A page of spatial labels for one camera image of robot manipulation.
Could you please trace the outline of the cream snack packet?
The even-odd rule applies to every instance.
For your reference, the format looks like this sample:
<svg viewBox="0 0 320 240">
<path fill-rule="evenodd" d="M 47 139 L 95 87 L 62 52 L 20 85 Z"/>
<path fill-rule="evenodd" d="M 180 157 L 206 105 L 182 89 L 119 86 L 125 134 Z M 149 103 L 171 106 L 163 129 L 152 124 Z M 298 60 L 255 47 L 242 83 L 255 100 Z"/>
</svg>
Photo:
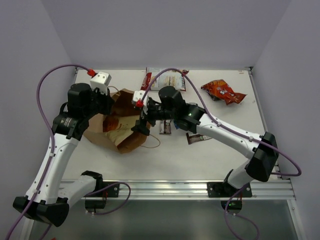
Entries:
<svg viewBox="0 0 320 240">
<path fill-rule="evenodd" d="M 118 146 L 133 133 L 131 128 L 139 117 L 139 115 L 108 115 L 102 123 L 102 132 L 111 142 Z"/>
</svg>

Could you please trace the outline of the brown M&M's packet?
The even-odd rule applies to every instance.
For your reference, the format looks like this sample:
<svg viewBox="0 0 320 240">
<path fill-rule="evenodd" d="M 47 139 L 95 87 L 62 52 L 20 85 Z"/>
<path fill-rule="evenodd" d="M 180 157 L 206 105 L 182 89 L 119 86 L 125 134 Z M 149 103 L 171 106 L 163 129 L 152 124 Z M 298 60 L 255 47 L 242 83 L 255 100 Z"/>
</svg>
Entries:
<svg viewBox="0 0 320 240">
<path fill-rule="evenodd" d="M 160 135 L 170 135 L 171 131 L 171 120 L 161 120 L 160 127 L 159 127 L 159 134 Z"/>
<path fill-rule="evenodd" d="M 202 141 L 207 141 L 207 140 L 210 140 L 212 139 L 211 137 L 209 136 L 206 136 L 206 135 L 202 135 L 202 134 L 191 134 L 191 133 L 186 133 L 186 139 L 187 139 L 187 143 L 189 145 L 191 144 L 194 144 L 194 143 L 197 143 L 197 142 L 202 142 Z"/>
</svg>

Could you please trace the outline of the brown paper bag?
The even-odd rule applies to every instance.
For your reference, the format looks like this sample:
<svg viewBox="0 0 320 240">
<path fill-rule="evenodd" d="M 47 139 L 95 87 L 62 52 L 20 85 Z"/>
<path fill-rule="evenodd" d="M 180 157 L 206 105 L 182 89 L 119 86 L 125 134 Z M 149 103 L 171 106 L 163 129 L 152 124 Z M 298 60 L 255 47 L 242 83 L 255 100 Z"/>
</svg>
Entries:
<svg viewBox="0 0 320 240">
<path fill-rule="evenodd" d="M 97 146 L 120 154 L 127 154 L 141 147 L 147 136 L 131 130 L 141 114 L 132 104 L 133 94 L 133 91 L 125 88 L 113 92 L 111 98 L 115 103 L 111 107 L 111 113 L 93 116 L 83 136 Z"/>
</svg>

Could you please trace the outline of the red snack packet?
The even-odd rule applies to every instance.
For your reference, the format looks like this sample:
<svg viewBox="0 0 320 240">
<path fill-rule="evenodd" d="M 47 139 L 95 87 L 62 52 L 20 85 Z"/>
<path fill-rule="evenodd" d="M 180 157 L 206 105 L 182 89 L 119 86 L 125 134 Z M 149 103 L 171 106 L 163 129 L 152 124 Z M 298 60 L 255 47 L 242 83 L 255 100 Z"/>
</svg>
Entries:
<svg viewBox="0 0 320 240">
<path fill-rule="evenodd" d="M 155 76 L 161 72 L 163 68 L 146 67 L 145 77 L 142 81 L 140 89 L 145 91 L 149 86 L 151 91 L 159 91 L 160 89 L 172 86 L 178 91 L 186 91 L 186 81 L 183 75 L 175 70 L 169 70 L 161 74 L 154 82 L 150 85 L 151 81 Z"/>
</svg>

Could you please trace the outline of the orange red chips bag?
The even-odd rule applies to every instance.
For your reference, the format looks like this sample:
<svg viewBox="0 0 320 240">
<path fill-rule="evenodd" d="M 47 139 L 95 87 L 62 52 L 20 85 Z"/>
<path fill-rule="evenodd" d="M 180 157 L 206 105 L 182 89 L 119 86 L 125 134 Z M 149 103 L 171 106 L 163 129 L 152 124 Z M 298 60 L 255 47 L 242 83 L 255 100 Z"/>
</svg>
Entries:
<svg viewBox="0 0 320 240">
<path fill-rule="evenodd" d="M 234 92 L 233 89 L 223 79 L 212 80 L 200 87 L 213 101 L 224 101 L 228 106 L 230 104 L 240 104 L 246 94 Z"/>
</svg>

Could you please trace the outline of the blue snack bag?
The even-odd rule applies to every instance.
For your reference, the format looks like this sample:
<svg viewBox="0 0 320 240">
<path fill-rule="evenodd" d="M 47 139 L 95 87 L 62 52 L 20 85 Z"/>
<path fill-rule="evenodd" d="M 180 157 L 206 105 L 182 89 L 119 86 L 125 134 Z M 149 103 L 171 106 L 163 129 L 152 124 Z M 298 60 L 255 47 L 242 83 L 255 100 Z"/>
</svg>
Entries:
<svg viewBox="0 0 320 240">
<path fill-rule="evenodd" d="M 173 121 L 173 124 L 174 124 L 174 127 L 175 127 L 176 129 L 179 129 L 179 126 L 178 126 L 178 124 L 177 124 L 176 121 Z"/>
</svg>

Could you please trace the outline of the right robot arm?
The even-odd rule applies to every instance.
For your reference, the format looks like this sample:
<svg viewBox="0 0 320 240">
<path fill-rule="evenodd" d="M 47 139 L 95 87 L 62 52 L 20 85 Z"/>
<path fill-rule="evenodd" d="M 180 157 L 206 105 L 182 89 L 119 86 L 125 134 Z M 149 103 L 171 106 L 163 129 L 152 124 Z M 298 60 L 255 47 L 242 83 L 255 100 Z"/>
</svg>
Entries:
<svg viewBox="0 0 320 240">
<path fill-rule="evenodd" d="M 235 196 L 253 180 L 269 180 L 279 157 L 272 133 L 260 135 L 221 121 L 197 104 L 187 103 L 172 86 L 162 88 L 158 96 L 160 101 L 156 102 L 144 90 L 134 92 L 132 104 L 141 113 L 133 132 L 148 136 L 147 124 L 154 126 L 157 121 L 173 120 L 181 130 L 210 137 L 241 153 L 246 162 L 232 169 L 219 187 L 227 196 Z"/>
</svg>

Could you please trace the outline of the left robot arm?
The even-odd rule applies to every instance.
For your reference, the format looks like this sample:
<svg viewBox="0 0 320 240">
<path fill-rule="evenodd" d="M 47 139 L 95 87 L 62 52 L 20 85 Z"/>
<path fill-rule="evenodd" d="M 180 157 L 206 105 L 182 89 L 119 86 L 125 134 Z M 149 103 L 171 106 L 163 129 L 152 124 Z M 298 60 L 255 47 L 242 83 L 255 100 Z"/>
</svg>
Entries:
<svg viewBox="0 0 320 240">
<path fill-rule="evenodd" d="M 102 175 L 89 170 L 65 189 L 60 189 L 60 184 L 90 119 L 97 114 L 109 115 L 115 102 L 107 86 L 95 83 L 73 84 L 67 98 L 50 127 L 52 138 L 35 180 L 25 195 L 13 202 L 26 218 L 56 227 L 63 224 L 70 208 L 81 198 L 103 193 Z"/>
</svg>

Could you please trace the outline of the aluminium mounting rail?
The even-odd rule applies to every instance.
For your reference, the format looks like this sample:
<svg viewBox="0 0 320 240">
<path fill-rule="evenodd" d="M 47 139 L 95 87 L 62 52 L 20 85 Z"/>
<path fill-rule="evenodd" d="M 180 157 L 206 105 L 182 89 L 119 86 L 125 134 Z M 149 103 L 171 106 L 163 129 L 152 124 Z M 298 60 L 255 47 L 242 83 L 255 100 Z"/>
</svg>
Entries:
<svg viewBox="0 0 320 240">
<path fill-rule="evenodd" d="M 207 180 L 126 180 L 131 188 L 130 200 L 222 200 L 228 197 L 209 197 Z M 252 181 L 252 197 L 242 200 L 294 200 L 289 180 Z"/>
</svg>

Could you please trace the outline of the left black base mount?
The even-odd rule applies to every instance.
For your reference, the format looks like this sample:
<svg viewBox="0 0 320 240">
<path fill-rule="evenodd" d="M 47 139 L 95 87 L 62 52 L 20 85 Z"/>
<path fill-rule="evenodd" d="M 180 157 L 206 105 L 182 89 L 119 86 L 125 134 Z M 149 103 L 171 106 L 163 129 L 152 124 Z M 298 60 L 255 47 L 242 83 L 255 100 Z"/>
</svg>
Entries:
<svg viewBox="0 0 320 240">
<path fill-rule="evenodd" d="M 104 189 L 103 191 L 100 191 L 85 198 L 85 209 L 88 212 L 96 212 L 97 210 L 104 209 L 106 207 L 108 199 L 117 198 L 119 196 L 119 188 L 120 184 L 116 184 L 115 181 L 103 181 L 101 186 L 94 190 L 96 192 L 98 190 Z"/>
</svg>

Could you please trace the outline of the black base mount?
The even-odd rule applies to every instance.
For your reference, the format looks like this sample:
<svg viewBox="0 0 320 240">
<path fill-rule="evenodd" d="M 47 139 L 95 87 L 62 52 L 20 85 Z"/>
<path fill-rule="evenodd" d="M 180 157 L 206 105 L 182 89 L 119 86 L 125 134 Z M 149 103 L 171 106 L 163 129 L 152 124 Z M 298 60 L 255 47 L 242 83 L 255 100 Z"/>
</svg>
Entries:
<svg viewBox="0 0 320 240">
<path fill-rule="evenodd" d="M 117 198 L 119 196 L 119 188 L 120 184 L 116 184 L 115 181 L 103 181 L 101 186 L 94 190 L 96 192 L 98 190 L 104 189 L 103 191 L 100 191 L 85 198 L 85 209 L 88 212 L 96 212 L 97 210 L 104 209 L 106 207 L 108 199 Z"/>
<path fill-rule="evenodd" d="M 217 182 L 207 182 L 206 183 L 207 195 L 209 198 L 223 199 L 220 204 L 223 209 L 227 207 L 227 212 L 230 214 L 239 214 L 243 208 L 243 199 L 251 198 L 253 196 L 251 185 L 247 183 L 237 195 L 235 195 L 232 200 L 227 203 L 227 201 L 232 197 L 238 190 L 227 183 L 222 181 Z"/>
</svg>

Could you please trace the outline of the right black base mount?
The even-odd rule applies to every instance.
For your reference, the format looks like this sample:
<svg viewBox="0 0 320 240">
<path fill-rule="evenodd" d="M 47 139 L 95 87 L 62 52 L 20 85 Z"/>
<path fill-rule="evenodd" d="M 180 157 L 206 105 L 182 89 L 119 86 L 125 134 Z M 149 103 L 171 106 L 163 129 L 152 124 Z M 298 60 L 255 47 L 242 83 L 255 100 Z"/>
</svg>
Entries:
<svg viewBox="0 0 320 240">
<path fill-rule="evenodd" d="M 227 212 L 230 214 L 239 214 L 243 208 L 243 199 L 251 198 L 253 196 L 251 185 L 247 183 L 237 195 L 235 195 L 232 200 L 227 203 L 227 201 L 232 197 L 238 190 L 227 183 L 222 181 L 217 182 L 207 182 L 206 183 L 207 195 L 209 198 L 223 199 L 220 204 L 223 209 L 227 207 Z"/>
</svg>

